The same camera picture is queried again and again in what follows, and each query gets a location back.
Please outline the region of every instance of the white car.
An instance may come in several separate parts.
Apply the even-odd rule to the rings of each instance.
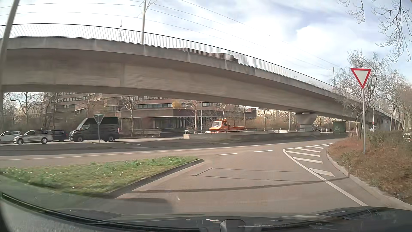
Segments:
[[[23,143],[40,142],[46,144],[49,141],[53,141],[52,132],[49,130],[29,130],[24,135],[16,136],[13,139],[13,143],[22,145]]]
[[[13,142],[14,137],[21,135],[20,131],[9,130],[0,135],[0,143],[2,142]]]

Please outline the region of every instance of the sky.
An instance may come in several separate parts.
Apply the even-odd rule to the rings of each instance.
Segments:
[[[140,31],[142,1],[21,0],[14,23],[122,25]],[[367,56],[377,52],[381,58],[388,54],[390,48],[376,45],[386,37],[379,33],[371,2],[364,0],[366,22],[358,24],[347,14],[350,8],[336,0],[157,0],[147,10],[145,32],[235,51],[329,82],[333,69],[349,66],[353,50]],[[11,4],[0,2],[0,25],[6,23]],[[412,8],[410,1],[404,4]],[[403,55],[393,67],[412,80],[407,58]]]

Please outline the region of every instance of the overpass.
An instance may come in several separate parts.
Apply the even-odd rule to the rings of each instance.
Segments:
[[[293,111],[303,127],[316,115],[354,121],[329,84],[188,40],[145,33],[142,45],[141,35],[86,25],[15,24],[0,86],[4,92],[148,95]],[[368,122],[371,112],[388,124],[390,114],[378,107]]]

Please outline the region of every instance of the parked car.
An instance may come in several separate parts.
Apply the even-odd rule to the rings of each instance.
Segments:
[[[53,140],[63,142],[68,139],[67,133],[64,130],[51,130],[51,134],[53,136]]]
[[[14,137],[21,135],[20,131],[9,130],[0,135],[0,142],[13,142]]]
[[[13,143],[17,143],[19,145],[32,142],[46,144],[49,141],[53,141],[52,132],[49,130],[29,130],[24,133],[24,135],[16,136],[13,139]]]
[[[112,142],[119,138],[119,119],[105,117],[100,124],[100,139]],[[85,118],[75,130],[70,132],[70,141],[83,142],[98,139],[98,126],[94,118]]]

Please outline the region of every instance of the orange utility vehicle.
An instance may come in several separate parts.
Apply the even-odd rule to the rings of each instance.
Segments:
[[[218,121],[212,122],[212,127],[206,133],[220,133],[220,132],[239,132],[245,131],[244,126],[231,126],[226,118],[220,118]]]

